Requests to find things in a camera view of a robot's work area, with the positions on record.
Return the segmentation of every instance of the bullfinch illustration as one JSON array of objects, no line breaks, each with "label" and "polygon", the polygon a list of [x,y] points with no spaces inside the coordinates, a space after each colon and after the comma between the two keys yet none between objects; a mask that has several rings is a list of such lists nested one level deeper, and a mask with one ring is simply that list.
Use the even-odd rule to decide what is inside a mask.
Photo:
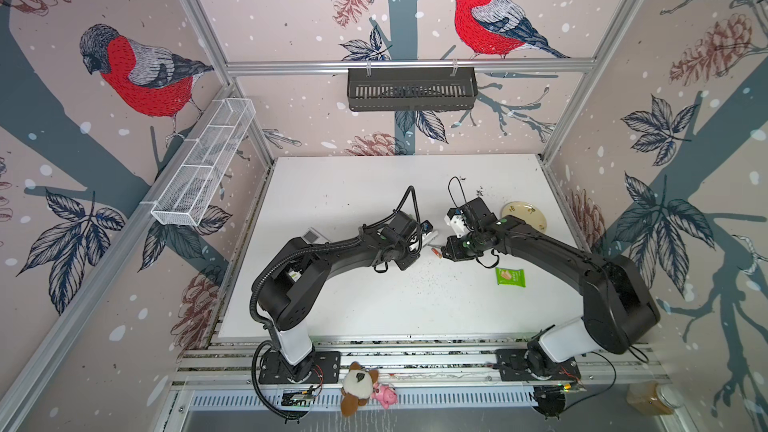
[{"label": "bullfinch illustration", "polygon": [[506,55],[513,50],[539,49],[561,59],[567,58],[549,46],[525,17],[522,7],[511,0],[456,0],[456,33],[475,51]]},{"label": "bullfinch illustration", "polygon": [[185,59],[168,49],[146,46],[120,35],[115,29],[96,24],[80,39],[80,53],[88,73],[99,71],[120,97],[136,112],[150,117],[170,117],[174,137],[176,114],[192,102],[192,89],[197,79],[214,68],[198,60]]}]

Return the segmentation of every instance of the white tabletop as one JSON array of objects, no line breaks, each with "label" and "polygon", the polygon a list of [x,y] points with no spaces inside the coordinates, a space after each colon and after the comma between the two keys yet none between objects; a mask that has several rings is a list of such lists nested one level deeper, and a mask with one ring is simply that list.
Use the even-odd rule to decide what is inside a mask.
[{"label": "white tabletop", "polygon": [[[309,227],[331,241],[354,237],[361,224],[389,215],[410,185],[421,220],[439,230],[436,244],[445,244],[453,176],[466,178],[467,200],[481,193],[497,216],[509,202],[530,202],[546,216],[547,235],[574,245],[533,154],[279,158],[219,337],[266,335],[250,318],[250,287],[288,240]],[[452,191],[461,205],[456,181]],[[413,212],[410,198],[403,211]],[[523,268],[525,288],[497,285],[493,269],[439,259],[425,247],[405,271],[392,263],[385,274],[358,268],[332,278],[305,322],[314,337],[395,340],[526,333],[581,316],[581,296],[551,274],[511,255],[502,255],[499,267]]]}]

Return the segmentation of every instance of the metal vent grille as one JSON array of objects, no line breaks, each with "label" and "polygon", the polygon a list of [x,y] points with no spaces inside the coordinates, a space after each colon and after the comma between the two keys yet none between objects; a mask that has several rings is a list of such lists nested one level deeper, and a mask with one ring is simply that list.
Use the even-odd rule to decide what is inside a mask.
[{"label": "metal vent grille", "polygon": [[225,99],[178,168],[158,201],[152,216],[159,223],[198,226],[219,188],[226,168],[254,119],[248,99]]},{"label": "metal vent grille", "polygon": [[[272,404],[283,408],[280,406],[283,389],[264,390],[264,395]],[[501,408],[536,405],[533,387],[527,385],[398,388],[397,397],[398,403],[390,408]],[[338,411],[340,404],[341,393],[338,389],[328,389],[321,393],[312,408]],[[198,390],[192,397],[189,410],[266,410],[266,408],[252,390]],[[383,408],[378,402],[370,401],[363,410],[383,410]]]},{"label": "metal vent grille", "polygon": [[352,69],[347,83],[350,110],[470,110],[477,97],[471,67],[423,69]]}]

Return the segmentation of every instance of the pink plush pig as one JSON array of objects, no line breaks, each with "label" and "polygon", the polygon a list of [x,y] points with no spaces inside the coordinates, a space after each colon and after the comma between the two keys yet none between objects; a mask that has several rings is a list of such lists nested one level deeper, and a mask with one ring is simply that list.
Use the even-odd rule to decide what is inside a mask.
[{"label": "pink plush pig", "polygon": [[378,400],[382,407],[389,409],[390,405],[397,404],[397,392],[395,392],[394,388],[389,387],[389,385],[381,385],[376,382],[373,385],[371,399]]}]

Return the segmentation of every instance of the plush toy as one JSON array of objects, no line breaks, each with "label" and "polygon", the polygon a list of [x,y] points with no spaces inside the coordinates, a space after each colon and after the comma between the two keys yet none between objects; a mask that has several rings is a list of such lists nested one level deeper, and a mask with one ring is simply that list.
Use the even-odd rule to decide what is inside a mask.
[{"label": "plush toy", "polygon": [[357,362],[352,362],[341,387],[341,395],[344,396],[341,400],[341,415],[351,417],[358,407],[368,404],[368,398],[373,394],[373,384],[378,379],[378,370],[365,370]]},{"label": "plush toy", "polygon": [[382,405],[384,409],[389,409],[392,404],[397,404],[397,392],[389,385],[382,385],[376,382],[373,385],[373,395],[371,399],[376,399]]}]

